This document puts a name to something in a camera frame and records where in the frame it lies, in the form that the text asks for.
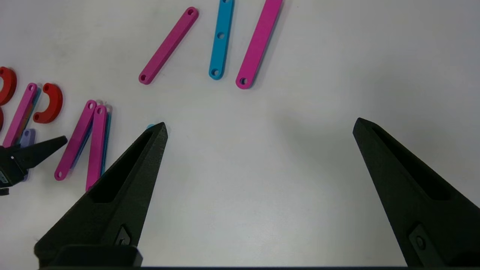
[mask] magenta bar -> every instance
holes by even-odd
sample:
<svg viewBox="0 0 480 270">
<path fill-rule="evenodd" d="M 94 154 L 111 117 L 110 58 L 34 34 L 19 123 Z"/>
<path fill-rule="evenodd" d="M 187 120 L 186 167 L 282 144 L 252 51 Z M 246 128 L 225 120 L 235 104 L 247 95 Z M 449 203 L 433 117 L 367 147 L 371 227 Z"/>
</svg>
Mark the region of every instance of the magenta bar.
<svg viewBox="0 0 480 270">
<path fill-rule="evenodd" d="M 153 81 L 157 73 L 173 53 L 185 34 L 187 34 L 188 30 L 193 23 L 195 23 L 197 18 L 198 10 L 196 8 L 189 7 L 187 10 L 185 10 L 177 24 L 173 27 L 158 50 L 156 50 L 153 57 L 150 59 L 150 61 L 148 61 L 148 64 L 145 66 L 144 70 L 142 70 L 138 76 L 138 80 L 142 84 L 148 85 Z"/>
<path fill-rule="evenodd" d="M 248 89 L 253 85 L 281 6 L 282 0 L 265 1 L 264 9 L 260 14 L 247 53 L 245 58 L 243 58 L 237 80 L 235 81 L 240 89 Z"/>
<path fill-rule="evenodd" d="M 33 102 L 38 93 L 38 86 L 34 83 L 29 83 L 25 90 L 24 96 L 18 105 L 17 111 L 13 116 L 12 123 L 8 128 L 5 139 L 3 140 L 3 147 L 7 148 L 16 144 L 25 125 L 28 122 L 28 118 L 33 110 Z"/>
<path fill-rule="evenodd" d="M 107 127 L 107 108 L 97 106 L 93 115 L 92 144 L 88 158 L 88 173 L 85 191 L 88 191 L 97 182 L 102 173 L 102 159 L 105 151 L 105 131 Z"/>
<path fill-rule="evenodd" d="M 85 139 L 85 136 L 87 135 L 88 129 L 92 124 L 95 108 L 95 100 L 89 100 L 87 101 L 87 104 L 85 104 L 82 115 L 80 115 L 77 126 L 73 130 L 72 137 L 68 141 L 67 148 L 65 149 L 65 152 L 60 159 L 59 165 L 55 170 L 55 179 L 57 181 L 62 181 L 65 179 L 65 177 L 67 177 L 70 168 L 75 162 L 77 153 L 80 150 L 80 147 L 82 147 L 82 143 Z"/>
</svg>

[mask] white table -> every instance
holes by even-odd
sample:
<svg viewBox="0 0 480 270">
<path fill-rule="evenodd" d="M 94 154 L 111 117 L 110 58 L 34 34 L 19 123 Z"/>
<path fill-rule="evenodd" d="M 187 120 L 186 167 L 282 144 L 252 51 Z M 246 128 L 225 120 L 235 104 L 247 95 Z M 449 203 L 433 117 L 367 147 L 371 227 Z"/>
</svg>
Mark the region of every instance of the white table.
<svg viewBox="0 0 480 270">
<path fill-rule="evenodd" d="M 88 99 L 114 106 L 107 165 L 150 123 L 167 148 L 139 249 L 143 265 L 404 265 L 351 134 L 374 121 L 480 204 L 480 1 L 285 0 L 254 87 L 235 78 L 263 1 L 237 0 L 227 68 L 208 76 L 218 0 L 3 0 L 0 65 L 64 107 L 30 122 L 70 137 Z M 138 74 L 189 6 L 200 17 L 149 86 Z M 36 110 L 48 104 L 46 95 Z M 84 192 L 63 150 L 0 197 L 0 269 L 36 269 L 35 242 Z"/>
</svg>

